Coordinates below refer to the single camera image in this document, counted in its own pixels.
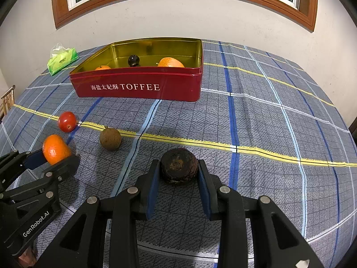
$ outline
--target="wall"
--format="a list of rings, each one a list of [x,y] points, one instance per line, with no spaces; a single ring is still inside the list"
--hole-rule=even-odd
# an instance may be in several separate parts
[[[8,90],[8,85],[0,69],[0,97]]]
[[[318,0],[314,33],[241,0],[124,0],[55,29],[51,0],[18,0],[0,27],[0,65],[22,92],[62,42],[78,51],[139,37],[197,37],[245,44],[303,67],[347,125],[357,116],[357,28],[339,0]]]

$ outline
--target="table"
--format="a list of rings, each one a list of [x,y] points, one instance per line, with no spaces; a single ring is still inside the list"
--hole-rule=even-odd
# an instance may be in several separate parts
[[[294,62],[232,43],[204,41],[203,48],[197,102],[78,98],[69,72],[100,47],[80,52],[55,76],[44,71],[17,99],[3,119],[1,155],[37,150],[59,134],[81,156],[77,173],[59,186],[63,211],[38,238],[39,255],[87,197],[116,195],[146,173],[152,159],[185,147],[242,195],[272,198],[325,267],[340,261],[357,231],[357,152],[339,112]],[[81,120],[77,131],[58,129],[63,111]],[[122,133],[118,150],[100,146],[104,126]],[[43,176],[44,168],[28,170],[16,185]],[[247,220],[253,267],[249,228]],[[141,267],[215,267],[219,236],[220,223],[203,214],[196,182],[161,183],[153,219],[137,225]]]

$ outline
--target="red tin box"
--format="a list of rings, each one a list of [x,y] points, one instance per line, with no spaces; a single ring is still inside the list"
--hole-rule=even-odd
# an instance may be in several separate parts
[[[140,58],[129,67],[128,57]],[[173,57],[185,67],[158,67]],[[108,65],[111,69],[95,70]],[[105,46],[78,65],[70,79],[78,97],[133,97],[194,102],[203,72],[202,42],[192,38],[145,38]]]

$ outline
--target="small orange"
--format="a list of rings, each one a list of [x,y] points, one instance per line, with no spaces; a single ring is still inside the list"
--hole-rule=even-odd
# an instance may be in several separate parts
[[[101,65],[98,66],[95,70],[101,70],[101,69],[111,69],[111,67],[109,67],[108,65]]]
[[[162,60],[160,60],[158,66],[184,67],[181,62],[179,62],[177,59],[173,59],[172,57],[164,57]]]
[[[60,162],[62,159],[65,159],[72,154],[63,139],[55,134],[50,135],[45,139],[45,142],[42,145],[42,152],[51,165]]]

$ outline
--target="tomato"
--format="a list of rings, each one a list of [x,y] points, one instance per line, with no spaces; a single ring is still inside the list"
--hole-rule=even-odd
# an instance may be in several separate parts
[[[58,127],[66,133],[72,132],[76,127],[77,119],[72,112],[64,112],[58,118]]]

